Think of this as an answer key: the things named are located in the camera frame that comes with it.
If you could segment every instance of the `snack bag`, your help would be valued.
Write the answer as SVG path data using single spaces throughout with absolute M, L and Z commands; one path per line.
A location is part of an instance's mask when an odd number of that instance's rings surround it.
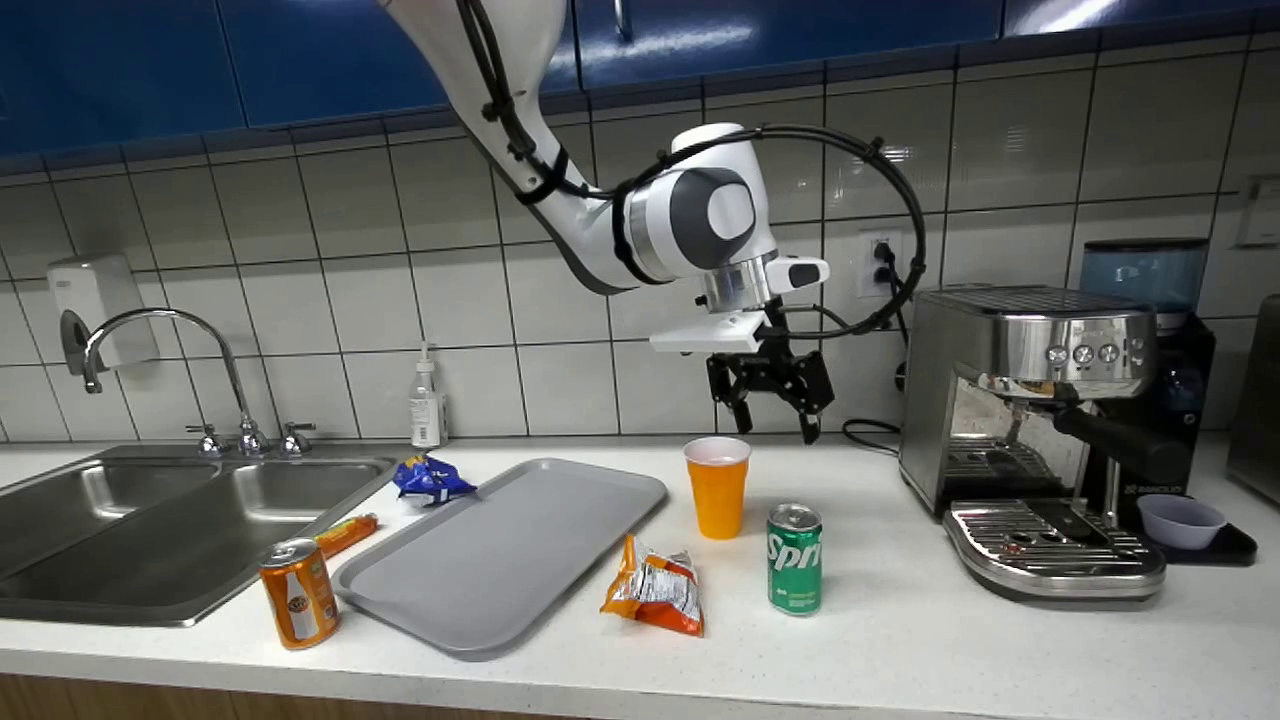
M 398 464 L 391 472 L 402 502 L 414 510 L 441 510 L 451 498 L 472 498 L 475 490 L 443 459 L 417 459 L 417 464 Z
M 641 625 L 658 625 L 686 635 L 705 632 L 705 607 L 695 596 L 687 556 L 643 556 L 643 565 L 638 565 L 632 538 L 626 541 L 626 569 L 609 584 L 600 612 L 632 617 Z

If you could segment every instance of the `soap dispenser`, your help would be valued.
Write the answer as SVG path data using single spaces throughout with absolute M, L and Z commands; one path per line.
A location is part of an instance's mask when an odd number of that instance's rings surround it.
M 437 362 L 425 345 L 414 369 L 414 447 L 441 447 L 443 445 L 443 393 L 437 389 Z

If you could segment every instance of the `white tiled wall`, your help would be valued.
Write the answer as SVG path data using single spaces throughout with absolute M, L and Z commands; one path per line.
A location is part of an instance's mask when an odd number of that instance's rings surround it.
M 1211 239 L 1201 302 L 1222 338 L 1209 424 L 1233 420 L 1256 304 L 1280 292 L 1280 247 L 1235 247 L 1241 194 L 1280 176 L 1275 45 L 1235 37 L 709 91 L 554 123 L 590 176 L 618 183 L 701 120 L 882 136 L 930 213 L 926 289 L 1073 283 L 1087 239 Z M 834 283 L 797 309 L 878 309 L 878 239 L 907 255 L 888 183 L 817 146 L 766 146 L 762 160 L 780 243 L 834 260 Z M 237 416 L 218 345 L 164 319 L 155 364 L 86 396 L 62 369 L 45 289 L 45 265 L 74 251 L 120 251 L 148 304 L 214 319 L 265 424 L 406 440 L 429 338 L 456 436 L 733 427 L 695 358 L 643 349 L 649 332 L 701 318 L 701 280 L 585 292 L 461 127 L 0 176 L 0 251 L 0 440 L 184 440 L 184 424 L 228 433 Z M 838 382 L 830 427 L 900 416 L 898 332 L 825 340 L 825 358 Z M 758 427 L 797 433 L 797 416 L 758 399 Z

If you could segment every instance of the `plastic cup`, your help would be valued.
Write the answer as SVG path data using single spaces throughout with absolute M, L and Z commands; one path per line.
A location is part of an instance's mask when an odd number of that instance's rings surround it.
M 686 445 L 695 530 L 713 541 L 746 531 L 752 445 L 735 436 L 701 436 Z

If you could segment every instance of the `orange bag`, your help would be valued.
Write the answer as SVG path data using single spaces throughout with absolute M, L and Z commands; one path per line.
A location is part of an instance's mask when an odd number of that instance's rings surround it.
M 643 556 L 643 565 L 638 565 L 632 538 L 626 541 L 626 569 L 609 584 L 600 612 L 618 612 L 686 635 L 705 632 L 705 607 L 687 556 Z

